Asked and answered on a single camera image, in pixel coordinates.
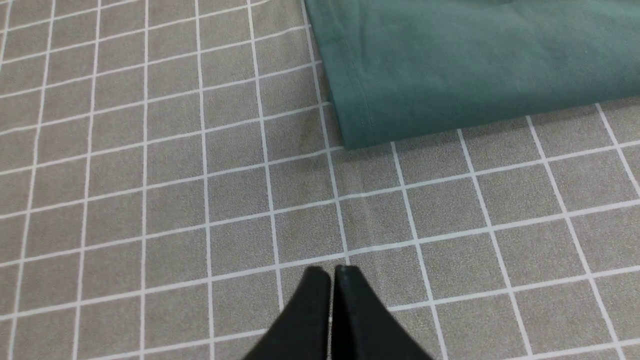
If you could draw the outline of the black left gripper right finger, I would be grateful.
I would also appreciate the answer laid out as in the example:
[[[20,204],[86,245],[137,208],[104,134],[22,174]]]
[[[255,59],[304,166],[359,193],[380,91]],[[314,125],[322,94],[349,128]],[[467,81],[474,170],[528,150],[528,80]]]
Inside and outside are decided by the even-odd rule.
[[[333,360],[431,360],[399,324],[356,266],[334,269]]]

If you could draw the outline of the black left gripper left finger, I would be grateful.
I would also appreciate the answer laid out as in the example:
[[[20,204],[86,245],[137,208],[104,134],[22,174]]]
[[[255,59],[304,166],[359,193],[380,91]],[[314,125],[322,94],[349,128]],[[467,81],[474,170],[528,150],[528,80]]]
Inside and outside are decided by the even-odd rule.
[[[245,360],[325,360],[331,284],[321,267],[306,268],[294,294]]]

